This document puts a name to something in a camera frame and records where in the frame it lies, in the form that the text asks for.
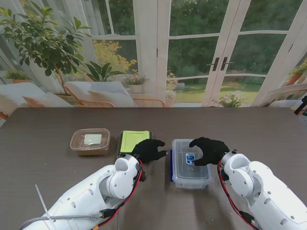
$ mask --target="table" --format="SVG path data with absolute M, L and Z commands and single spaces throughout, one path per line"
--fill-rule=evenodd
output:
M 79 157 L 70 150 L 76 130 L 97 127 L 111 133 L 109 154 Z M 150 130 L 166 150 L 176 138 L 223 140 L 251 161 L 267 164 L 307 204 L 307 133 L 290 109 L 20 108 L 0 128 L 1 228 L 18 229 L 44 213 L 35 184 L 50 208 L 73 185 L 114 163 L 122 130 Z M 170 183 L 169 162 L 168 155 L 144 167 L 147 180 L 120 211 L 121 230 L 249 229 L 227 202 L 216 166 L 213 184 L 183 190 Z M 117 229 L 116 218 L 103 229 Z

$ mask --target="blue label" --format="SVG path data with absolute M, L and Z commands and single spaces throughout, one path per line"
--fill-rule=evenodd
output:
M 187 164 L 194 164 L 194 161 L 195 161 L 194 153 L 187 153 L 186 159 L 187 159 Z

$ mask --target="white cushion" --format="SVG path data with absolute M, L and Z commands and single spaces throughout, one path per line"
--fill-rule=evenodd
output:
M 73 107 L 62 98 L 47 92 L 40 97 L 24 97 L 31 107 Z
M 115 107 L 135 107 L 133 99 L 120 92 L 88 91 L 96 101 L 110 102 Z
M 284 107 L 296 110 L 302 103 L 302 100 L 281 100 L 272 102 L 269 107 Z
M 11 115 L 18 107 L 28 107 L 25 97 L 39 97 L 45 92 L 30 82 L 0 85 L 0 111 Z
M 79 99 L 86 101 L 97 101 L 88 91 L 119 92 L 131 97 L 119 81 L 110 82 L 87 82 L 87 81 L 70 81 L 66 87 Z

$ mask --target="clear plastic container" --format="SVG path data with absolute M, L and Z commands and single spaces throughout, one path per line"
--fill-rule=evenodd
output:
M 189 147 L 192 139 L 173 140 L 173 181 L 177 188 L 204 189 L 212 182 L 208 166 L 195 166 L 193 161 L 202 157 L 197 146 Z
M 110 132 L 106 128 L 76 131 L 71 138 L 71 149 L 78 155 L 105 155 L 109 148 Z

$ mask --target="black glove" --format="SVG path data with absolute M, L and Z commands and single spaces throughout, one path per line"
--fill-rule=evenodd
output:
M 146 139 L 137 144 L 131 155 L 140 159 L 143 163 L 156 161 L 167 155 L 166 150 L 158 151 L 159 146 L 164 146 L 165 143 L 160 140 Z
M 194 165 L 196 166 L 218 164 L 225 153 L 229 152 L 229 148 L 225 143 L 219 140 L 211 140 L 209 138 L 201 137 L 193 140 L 189 144 L 189 147 L 192 148 L 195 145 L 199 147 L 203 153 L 202 158 L 194 161 Z

